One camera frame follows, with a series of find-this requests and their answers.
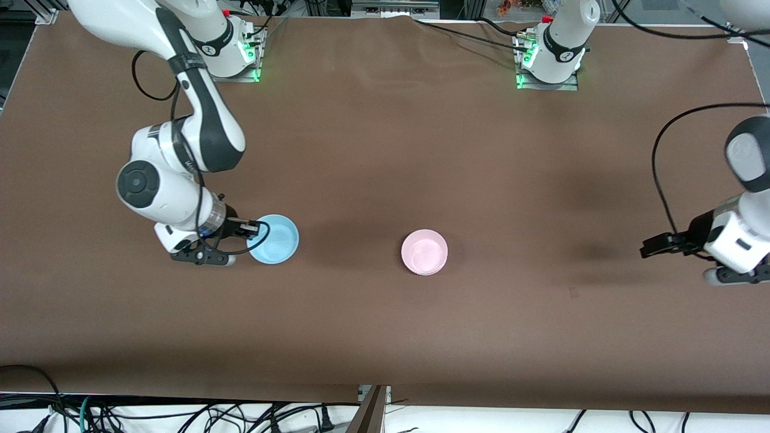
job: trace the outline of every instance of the white floor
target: white floor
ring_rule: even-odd
[[[115,410],[121,415],[162,415],[185,413],[201,408],[200,405],[142,406]],[[257,417],[267,404],[243,406],[246,416]],[[338,425],[353,418],[357,408],[330,408],[331,421]],[[578,411],[553,409],[492,409],[492,408],[442,408],[389,406],[385,416],[385,433],[401,433],[417,428],[415,433],[564,433],[569,429]],[[0,433],[31,431],[48,413],[45,409],[20,409],[0,411]],[[657,433],[680,433],[682,413],[649,412]],[[157,420],[123,420],[125,433],[175,433],[188,417]],[[199,417],[187,433],[201,433],[208,416]],[[637,413],[637,420],[647,428],[644,417]],[[316,415],[305,411],[280,423],[282,433],[300,431],[316,425]],[[255,430],[261,433],[262,428]],[[62,417],[52,417],[45,433],[63,431]],[[79,427],[70,421],[69,431],[77,433]],[[212,433],[238,433],[236,426],[226,422],[214,425]],[[770,431],[770,415],[692,414],[687,423],[690,433],[767,433]],[[628,418],[626,411],[588,411],[575,433],[639,433]]]

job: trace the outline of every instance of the pink plate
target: pink plate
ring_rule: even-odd
[[[417,275],[432,275],[447,262],[447,241],[440,234],[422,229],[412,232],[401,246],[401,260]]]

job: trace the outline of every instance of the brown tabletop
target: brown tabletop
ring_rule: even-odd
[[[579,92],[539,92],[516,89],[506,49],[408,18],[290,19],[262,82],[219,85],[248,149],[206,182],[242,216],[290,217],[300,248],[219,269],[172,262],[119,202],[133,133],[169,103],[134,88],[134,50],[61,14],[0,116],[0,362],[69,392],[354,401],[387,383],[412,404],[770,412],[768,287],[638,253],[667,230],[655,135],[695,106],[759,101],[746,53],[623,27],[591,46]],[[146,57],[139,78],[167,93]],[[722,147],[758,112],[665,137],[681,226],[741,191]],[[400,262],[421,228],[449,244],[431,277]]]

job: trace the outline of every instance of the blue bowl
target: blue bowl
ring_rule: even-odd
[[[252,257],[264,264],[278,264],[288,260],[300,245],[300,232],[292,220],[283,215],[265,215],[258,221],[268,223],[270,233],[261,245],[250,251]],[[246,245],[251,247],[265,236],[266,231],[265,226],[259,226],[257,236],[247,240]]]

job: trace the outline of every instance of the teal cable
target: teal cable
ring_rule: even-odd
[[[85,409],[88,407],[90,398],[90,395],[83,398],[83,404],[80,405],[80,433],[85,433]]]

